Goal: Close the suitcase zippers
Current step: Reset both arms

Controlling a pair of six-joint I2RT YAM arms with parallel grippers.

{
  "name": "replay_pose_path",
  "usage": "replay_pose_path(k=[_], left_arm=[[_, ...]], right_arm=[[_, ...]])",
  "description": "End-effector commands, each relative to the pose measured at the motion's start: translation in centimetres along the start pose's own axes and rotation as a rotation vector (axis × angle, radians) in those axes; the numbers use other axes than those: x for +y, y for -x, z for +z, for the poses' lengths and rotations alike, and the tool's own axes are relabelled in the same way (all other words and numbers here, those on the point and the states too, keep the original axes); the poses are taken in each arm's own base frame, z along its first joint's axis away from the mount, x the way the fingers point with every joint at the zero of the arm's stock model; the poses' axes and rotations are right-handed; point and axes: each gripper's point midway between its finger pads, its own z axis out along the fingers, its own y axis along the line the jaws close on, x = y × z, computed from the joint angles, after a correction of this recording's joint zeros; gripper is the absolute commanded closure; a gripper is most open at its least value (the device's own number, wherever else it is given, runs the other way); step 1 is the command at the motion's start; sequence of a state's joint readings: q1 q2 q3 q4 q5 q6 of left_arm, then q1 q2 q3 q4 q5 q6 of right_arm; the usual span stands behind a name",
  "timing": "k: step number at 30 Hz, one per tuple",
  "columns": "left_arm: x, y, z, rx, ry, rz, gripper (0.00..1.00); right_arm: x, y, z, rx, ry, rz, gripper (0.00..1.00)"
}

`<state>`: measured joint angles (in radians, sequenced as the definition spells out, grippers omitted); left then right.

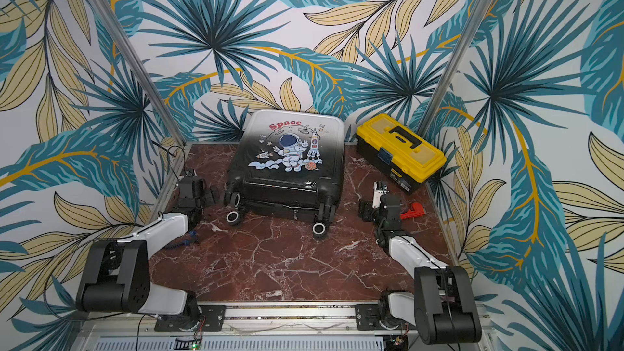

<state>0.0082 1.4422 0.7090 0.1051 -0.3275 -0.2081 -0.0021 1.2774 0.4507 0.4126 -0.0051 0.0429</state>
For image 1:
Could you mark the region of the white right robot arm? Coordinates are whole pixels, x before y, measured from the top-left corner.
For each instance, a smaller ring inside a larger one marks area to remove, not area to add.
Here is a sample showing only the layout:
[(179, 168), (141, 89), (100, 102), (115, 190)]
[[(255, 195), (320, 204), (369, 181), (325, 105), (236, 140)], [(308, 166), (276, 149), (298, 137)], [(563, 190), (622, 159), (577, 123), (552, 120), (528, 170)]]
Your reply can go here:
[(467, 344), (481, 341), (483, 330), (467, 271), (427, 253), (403, 228), (401, 200), (383, 194), (362, 200), (358, 216), (375, 225), (375, 241), (409, 273), (414, 291), (386, 291), (378, 303), (380, 325), (415, 327), (426, 345)]

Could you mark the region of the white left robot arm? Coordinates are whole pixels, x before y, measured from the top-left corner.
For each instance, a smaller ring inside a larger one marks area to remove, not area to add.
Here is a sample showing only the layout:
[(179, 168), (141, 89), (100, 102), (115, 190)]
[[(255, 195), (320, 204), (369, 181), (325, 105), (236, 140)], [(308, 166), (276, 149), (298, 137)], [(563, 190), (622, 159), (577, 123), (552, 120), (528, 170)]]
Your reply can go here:
[(89, 249), (76, 295), (76, 308), (91, 313), (152, 315), (166, 330), (191, 332), (202, 322), (194, 292), (170, 289), (150, 280), (149, 260), (173, 240), (193, 231), (219, 190), (199, 176), (179, 183), (179, 197), (168, 213), (120, 239), (96, 241)]

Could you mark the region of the white cartoon hard-shell suitcase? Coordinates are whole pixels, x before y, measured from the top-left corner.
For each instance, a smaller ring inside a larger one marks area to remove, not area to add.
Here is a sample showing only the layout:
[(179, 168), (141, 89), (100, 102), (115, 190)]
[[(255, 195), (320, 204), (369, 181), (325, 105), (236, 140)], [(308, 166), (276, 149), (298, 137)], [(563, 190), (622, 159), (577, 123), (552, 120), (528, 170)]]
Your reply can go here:
[(323, 240), (341, 202), (344, 124), (331, 115), (253, 113), (227, 170), (227, 223), (241, 224), (253, 212), (307, 222)]

